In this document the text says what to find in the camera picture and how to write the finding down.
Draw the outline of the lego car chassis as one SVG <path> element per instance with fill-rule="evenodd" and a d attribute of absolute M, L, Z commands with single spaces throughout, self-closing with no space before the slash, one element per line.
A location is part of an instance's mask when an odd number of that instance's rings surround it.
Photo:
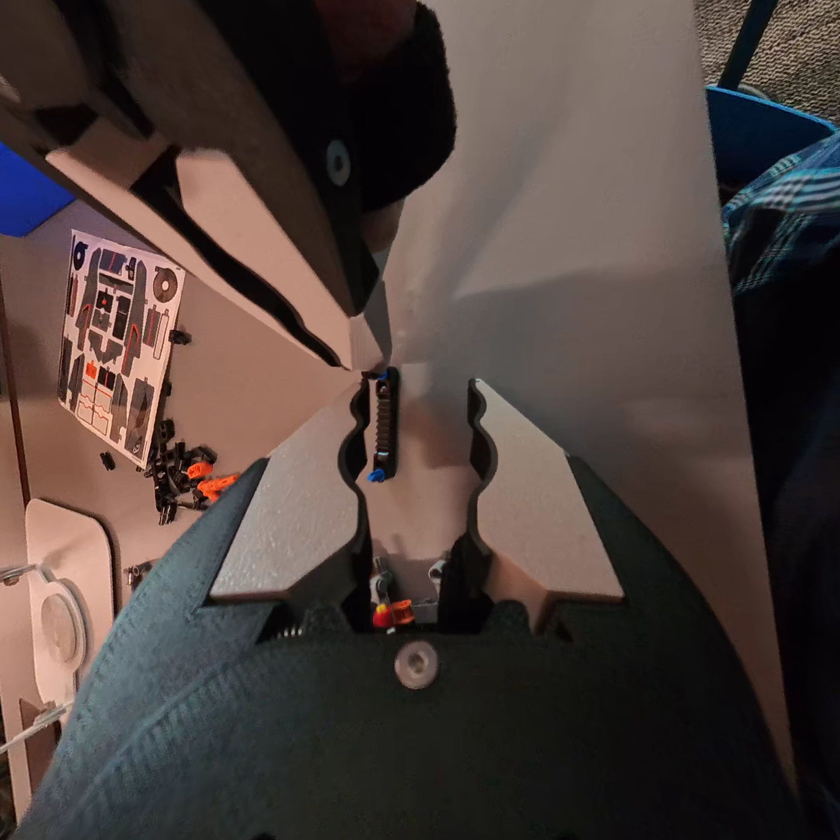
<path fill-rule="evenodd" d="M 438 622 L 438 608 L 443 588 L 444 572 L 452 558 L 451 551 L 443 552 L 426 569 L 433 595 L 405 598 L 397 577 L 382 556 L 375 555 L 371 565 L 369 593 L 373 629 L 395 634 L 400 628 L 428 627 Z"/>

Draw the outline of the blue plastic bin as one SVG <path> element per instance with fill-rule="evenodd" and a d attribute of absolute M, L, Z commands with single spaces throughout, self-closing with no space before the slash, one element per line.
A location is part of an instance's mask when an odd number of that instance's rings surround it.
<path fill-rule="evenodd" d="M 1 235 L 21 238 L 75 201 L 5 144 L 1 144 Z"/>

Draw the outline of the pile of black lego pieces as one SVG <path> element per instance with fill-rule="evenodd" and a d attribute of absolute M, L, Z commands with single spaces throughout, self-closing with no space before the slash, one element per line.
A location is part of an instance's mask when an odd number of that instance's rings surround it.
<path fill-rule="evenodd" d="M 160 526 L 173 523 L 181 509 L 204 511 L 211 504 L 196 491 L 200 480 L 190 481 L 186 475 L 187 468 L 202 459 L 215 466 L 217 453 L 205 445 L 189 448 L 185 441 L 176 439 L 172 419 L 165 418 L 157 423 L 150 448 L 150 462 L 143 476 L 152 479 Z"/>

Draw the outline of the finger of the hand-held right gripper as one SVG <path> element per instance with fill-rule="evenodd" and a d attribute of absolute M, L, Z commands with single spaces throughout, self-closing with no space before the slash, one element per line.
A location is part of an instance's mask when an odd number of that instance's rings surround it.
<path fill-rule="evenodd" d="M 273 330 L 285 334 L 310 356 L 304 340 L 320 340 L 333 352 L 338 365 L 388 365 L 391 359 L 391 329 L 385 287 L 380 268 L 371 252 L 363 255 L 372 268 L 374 286 L 361 314 L 342 310 L 268 207 L 258 197 L 229 156 L 224 152 L 181 152 L 175 157 L 175 172 L 188 218 L 211 241 L 258 280 L 268 291 L 280 295 L 280 303 L 291 309 L 291 325 L 272 318 L 268 303 L 250 302 L 244 292 L 224 295 Z"/>
<path fill-rule="evenodd" d="M 244 309 L 224 295 L 225 291 L 244 292 L 247 301 L 268 303 L 269 315 L 278 317 L 283 326 L 291 326 L 291 309 L 286 303 L 280 303 L 279 293 L 268 291 L 266 282 L 258 280 L 249 269 L 226 256 L 186 215 L 175 172 L 175 157 L 178 154 L 164 152 L 145 170 L 138 171 L 141 186 L 150 189 L 150 197 L 143 197 L 131 182 L 122 184 L 128 176 L 127 172 L 120 173 L 112 165 L 107 165 L 106 171 L 101 173 L 93 163 L 85 161 L 80 152 L 55 151 L 48 154 L 47 160 L 84 193 L 228 301 Z M 317 351 L 314 358 L 320 358 L 335 368 L 349 368 L 348 365 L 338 365 L 333 352 L 327 350 L 320 340 L 309 338 L 303 342 L 306 348 Z"/>

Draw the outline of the black lego gear rack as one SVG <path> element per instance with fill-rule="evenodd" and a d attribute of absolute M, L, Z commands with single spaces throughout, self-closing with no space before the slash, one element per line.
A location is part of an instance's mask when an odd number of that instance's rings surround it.
<path fill-rule="evenodd" d="M 381 484 L 395 477 L 398 461 L 400 374 L 389 366 L 373 380 L 375 440 L 372 468 L 367 480 Z"/>

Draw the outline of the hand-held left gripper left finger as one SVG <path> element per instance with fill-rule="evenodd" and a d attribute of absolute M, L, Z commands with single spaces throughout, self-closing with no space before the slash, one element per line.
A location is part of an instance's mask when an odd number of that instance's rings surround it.
<path fill-rule="evenodd" d="M 357 483 L 370 420 L 370 384 L 360 380 L 273 450 L 211 602 L 283 602 L 296 620 L 324 603 L 355 631 L 370 631 L 372 542 Z"/>

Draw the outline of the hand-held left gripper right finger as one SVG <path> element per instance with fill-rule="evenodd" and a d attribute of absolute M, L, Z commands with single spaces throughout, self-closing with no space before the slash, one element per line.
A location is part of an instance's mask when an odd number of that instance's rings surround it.
<path fill-rule="evenodd" d="M 444 569 L 441 630 L 477 633 L 510 605 L 541 635 L 561 603 L 622 603 L 565 450 L 479 378 L 467 386 L 467 422 L 477 486 Z"/>

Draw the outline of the person's right hand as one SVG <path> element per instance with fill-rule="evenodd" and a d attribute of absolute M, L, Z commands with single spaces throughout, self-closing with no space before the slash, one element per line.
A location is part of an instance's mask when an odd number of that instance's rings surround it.
<path fill-rule="evenodd" d="M 413 32 L 415 1 L 315 1 L 344 81 L 383 61 Z M 374 255 L 390 249 L 403 215 L 402 199 L 363 215 L 362 233 Z"/>

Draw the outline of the person's torso in plaid shirt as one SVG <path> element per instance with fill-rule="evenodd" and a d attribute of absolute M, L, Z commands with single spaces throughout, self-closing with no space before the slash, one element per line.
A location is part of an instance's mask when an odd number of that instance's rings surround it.
<path fill-rule="evenodd" d="M 838 132 L 721 221 L 801 798 L 813 836 L 838 838 Z"/>

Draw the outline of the blue chair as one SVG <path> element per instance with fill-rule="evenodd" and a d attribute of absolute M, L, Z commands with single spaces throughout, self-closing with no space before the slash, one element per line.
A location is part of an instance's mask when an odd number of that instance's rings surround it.
<path fill-rule="evenodd" d="M 777 1 L 751 1 L 718 84 L 707 87 L 720 205 L 784 157 L 837 131 L 824 119 L 740 89 L 777 6 Z"/>

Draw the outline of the lego sticker sheet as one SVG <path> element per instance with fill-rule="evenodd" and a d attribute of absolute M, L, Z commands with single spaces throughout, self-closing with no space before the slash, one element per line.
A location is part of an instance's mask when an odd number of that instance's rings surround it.
<path fill-rule="evenodd" d="M 59 403 L 135 467 L 150 461 L 186 271 L 71 231 Z"/>

